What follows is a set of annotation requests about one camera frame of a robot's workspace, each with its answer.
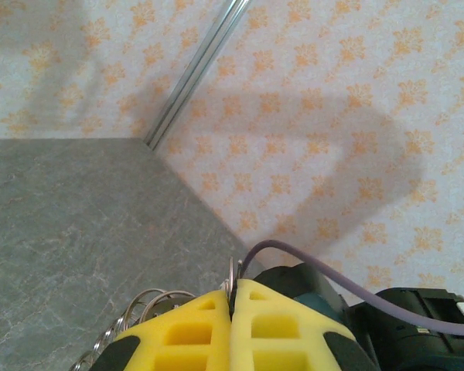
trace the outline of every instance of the metal spring coil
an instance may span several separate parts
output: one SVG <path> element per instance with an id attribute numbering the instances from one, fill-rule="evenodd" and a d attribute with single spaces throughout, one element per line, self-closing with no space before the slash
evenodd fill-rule
<path id="1" fill-rule="evenodd" d="M 142 301 L 142 299 L 149 294 L 158 293 L 150 302 Z M 91 350 L 85 352 L 70 368 L 69 371 L 81 371 L 83 369 L 89 369 L 98 359 L 100 354 L 110 345 L 111 342 L 117 338 L 122 332 L 128 328 L 138 325 L 146 321 L 149 311 L 157 305 L 164 298 L 172 298 L 175 296 L 184 296 L 194 298 L 193 294 L 187 291 L 165 291 L 161 288 L 150 288 L 144 290 L 134 299 L 131 304 L 125 309 L 120 317 L 115 319 L 108 328 L 102 332 Z M 135 314 L 136 307 L 144 307 L 140 315 Z"/>

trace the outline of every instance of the yellow sponge block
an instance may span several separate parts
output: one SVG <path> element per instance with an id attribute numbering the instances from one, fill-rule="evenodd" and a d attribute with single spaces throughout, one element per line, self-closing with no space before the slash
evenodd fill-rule
<path id="1" fill-rule="evenodd" d="M 323 338 L 351 331 L 255 281 L 239 280 L 230 333 L 230 371 L 340 370 Z"/>
<path id="2" fill-rule="evenodd" d="M 224 291 L 213 291 L 119 335 L 140 343 L 124 371 L 227 371 L 230 316 Z"/>

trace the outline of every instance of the wallpaper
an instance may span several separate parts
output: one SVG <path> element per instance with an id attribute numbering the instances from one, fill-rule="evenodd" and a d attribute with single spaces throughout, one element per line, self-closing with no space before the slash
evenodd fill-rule
<path id="1" fill-rule="evenodd" d="M 0 0 L 0 138 L 144 137 L 221 0 Z"/>
<path id="2" fill-rule="evenodd" d="M 159 153 L 248 246 L 464 294 L 464 1 L 256 0 Z"/>

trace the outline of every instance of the purple cable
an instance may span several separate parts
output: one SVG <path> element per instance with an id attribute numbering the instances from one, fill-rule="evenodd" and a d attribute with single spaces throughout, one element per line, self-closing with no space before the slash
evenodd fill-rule
<path id="1" fill-rule="evenodd" d="M 297 257 L 299 260 L 302 260 L 305 263 L 316 268 L 322 274 L 324 274 L 329 279 L 336 282 L 346 290 L 352 292 L 357 297 L 363 299 L 369 305 L 375 307 L 376 309 L 380 309 L 381 311 L 387 313 L 388 315 L 391 315 L 392 317 L 398 318 L 412 325 L 427 328 L 428 330 L 436 332 L 441 332 L 443 334 L 464 336 L 463 324 L 439 321 L 437 319 L 423 317 L 422 315 L 417 315 L 411 311 L 398 307 L 397 305 L 392 304 L 389 301 L 386 301 L 380 298 L 379 296 L 370 293 L 368 290 L 362 288 L 355 282 L 351 281 L 349 278 L 335 271 L 328 265 L 324 264 L 322 261 L 285 242 L 277 240 L 266 240 L 254 246 L 253 249 L 247 254 L 246 258 L 244 259 L 241 272 L 239 273 L 239 278 L 242 278 L 244 276 L 244 273 L 247 270 L 247 266 L 253 260 L 256 254 L 268 247 L 273 247 L 275 249 L 285 251 L 286 253 L 289 253 Z"/>

